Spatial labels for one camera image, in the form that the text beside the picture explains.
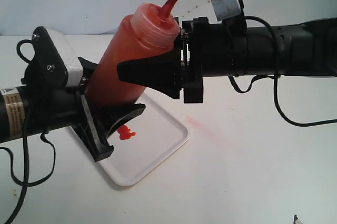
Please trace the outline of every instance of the ketchup drop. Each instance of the ketchup drop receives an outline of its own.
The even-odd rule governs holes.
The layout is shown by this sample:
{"label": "ketchup drop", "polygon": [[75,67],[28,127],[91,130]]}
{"label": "ketchup drop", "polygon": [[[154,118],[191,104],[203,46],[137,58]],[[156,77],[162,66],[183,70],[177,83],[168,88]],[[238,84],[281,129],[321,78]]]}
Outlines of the ketchup drop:
{"label": "ketchup drop", "polygon": [[128,140],[136,135],[136,132],[131,132],[131,129],[129,129],[126,125],[120,127],[117,132],[120,134],[120,140]]}

